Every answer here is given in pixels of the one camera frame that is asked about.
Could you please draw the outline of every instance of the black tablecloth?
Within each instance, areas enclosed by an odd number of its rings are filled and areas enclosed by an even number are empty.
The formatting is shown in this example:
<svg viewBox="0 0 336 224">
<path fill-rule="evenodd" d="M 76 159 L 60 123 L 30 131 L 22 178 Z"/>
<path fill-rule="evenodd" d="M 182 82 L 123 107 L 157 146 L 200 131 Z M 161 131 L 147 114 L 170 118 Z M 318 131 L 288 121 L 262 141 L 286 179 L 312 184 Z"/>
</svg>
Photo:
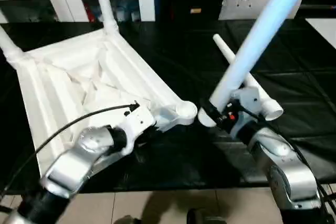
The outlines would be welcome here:
<svg viewBox="0 0 336 224">
<path fill-rule="evenodd" d="M 228 66 L 212 40 L 219 33 L 236 52 L 253 21 L 207 24 L 137 23 L 120 25 L 120 33 L 183 100 L 199 106 L 208 98 Z M 91 23 L 6 24 L 24 51 L 58 42 L 101 27 Z M 3 184 L 34 150 L 15 71 L 1 57 Z M 285 109 L 275 126 L 302 148 L 323 183 L 336 182 L 336 51 L 304 20 L 288 20 L 264 52 L 253 74 Z M 12 193 L 38 181 L 32 162 Z M 195 122 L 152 136 L 102 171 L 85 192 L 225 188 L 267 185 L 244 144 L 217 129 Z"/>
</svg>

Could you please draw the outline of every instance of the white pipe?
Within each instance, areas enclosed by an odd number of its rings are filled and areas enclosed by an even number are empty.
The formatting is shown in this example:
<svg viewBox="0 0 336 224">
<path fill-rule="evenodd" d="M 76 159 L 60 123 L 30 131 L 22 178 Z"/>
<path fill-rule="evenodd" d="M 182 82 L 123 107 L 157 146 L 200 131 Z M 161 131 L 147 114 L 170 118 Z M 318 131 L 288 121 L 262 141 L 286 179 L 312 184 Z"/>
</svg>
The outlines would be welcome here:
<svg viewBox="0 0 336 224">
<path fill-rule="evenodd" d="M 215 34 L 213 37 L 216 45 L 226 58 L 226 60 L 232 64 L 234 62 L 236 56 L 232 52 L 232 50 L 229 48 L 229 46 L 223 41 L 223 39 L 220 37 L 219 34 Z M 283 108 L 280 106 L 280 104 L 269 97 L 269 95 L 266 93 L 266 91 L 260 86 L 260 84 L 257 82 L 257 80 L 252 76 L 252 74 L 248 73 L 245 81 L 245 86 L 248 87 L 255 87 L 259 91 L 260 96 L 260 102 L 263 110 L 261 113 L 265 117 L 267 121 L 275 120 L 276 118 L 280 117 L 283 114 Z"/>
<path fill-rule="evenodd" d="M 12 65 L 22 58 L 24 53 L 17 47 L 5 30 L 0 26 L 0 47 L 7 61 Z"/>
<path fill-rule="evenodd" d="M 103 15 L 104 29 L 107 34 L 118 31 L 117 22 L 114 19 L 110 0 L 98 0 Z"/>
<path fill-rule="evenodd" d="M 226 107 L 232 92 L 242 84 L 296 2 L 297 0 L 269 0 L 238 50 L 235 61 L 210 96 L 210 102 L 219 111 Z M 203 109 L 200 109 L 198 119 L 204 126 L 216 125 Z"/>
</svg>

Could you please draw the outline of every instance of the floor tile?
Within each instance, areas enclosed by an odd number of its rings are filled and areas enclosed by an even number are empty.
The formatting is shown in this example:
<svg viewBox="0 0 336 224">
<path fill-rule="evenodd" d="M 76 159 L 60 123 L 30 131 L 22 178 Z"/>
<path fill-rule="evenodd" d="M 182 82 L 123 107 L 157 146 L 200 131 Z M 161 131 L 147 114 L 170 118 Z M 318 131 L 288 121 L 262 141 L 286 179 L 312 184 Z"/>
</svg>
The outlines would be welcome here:
<svg viewBox="0 0 336 224">
<path fill-rule="evenodd" d="M 6 195 L 4 197 L 4 199 L 1 201 L 1 205 L 5 206 L 5 207 L 10 207 L 11 204 L 12 204 L 13 199 L 14 199 L 14 196 L 8 196 L 8 195 Z M 0 212 L 0 223 L 2 223 L 6 219 L 7 216 L 8 216 L 8 214 Z"/>
<path fill-rule="evenodd" d="M 17 208 L 20 205 L 21 201 L 22 201 L 21 195 L 15 195 L 11 207 Z"/>
<path fill-rule="evenodd" d="M 110 224 L 114 193 L 79 194 L 70 203 L 59 224 Z"/>
<path fill-rule="evenodd" d="M 126 223 L 123 222 L 123 218 L 131 216 L 141 219 L 143 224 L 186 224 L 186 215 L 191 208 L 202 208 L 215 215 L 218 214 L 215 191 L 116 193 L 112 223 Z"/>
<path fill-rule="evenodd" d="M 329 185 L 322 185 L 324 189 L 326 190 L 325 192 L 330 195 L 332 193 L 336 193 L 336 184 L 329 184 Z M 332 214 L 334 217 L 334 220 L 336 221 L 336 215 L 335 213 L 331 210 L 331 207 L 329 204 L 326 204 L 327 210 L 329 213 Z"/>
<path fill-rule="evenodd" d="M 228 224 L 282 224 L 269 188 L 217 190 L 220 215 Z"/>
</svg>

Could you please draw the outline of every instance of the white plastic frame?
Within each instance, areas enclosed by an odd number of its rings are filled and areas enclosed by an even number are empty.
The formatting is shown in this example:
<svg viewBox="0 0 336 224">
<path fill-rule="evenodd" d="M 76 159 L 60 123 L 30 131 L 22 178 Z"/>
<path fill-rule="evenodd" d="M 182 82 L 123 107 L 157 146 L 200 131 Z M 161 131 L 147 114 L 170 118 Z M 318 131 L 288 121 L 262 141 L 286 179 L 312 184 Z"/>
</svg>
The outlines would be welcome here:
<svg viewBox="0 0 336 224">
<path fill-rule="evenodd" d="M 110 8 L 109 0 L 99 0 Z M 118 33 L 112 12 L 104 29 L 23 53 L 0 27 L 0 47 L 16 69 L 35 148 L 83 114 L 110 106 L 144 105 L 160 131 L 193 123 L 197 107 L 181 100 Z M 97 114 L 59 134 L 37 156 L 43 174 L 88 126 L 115 126 L 127 109 Z"/>
</svg>

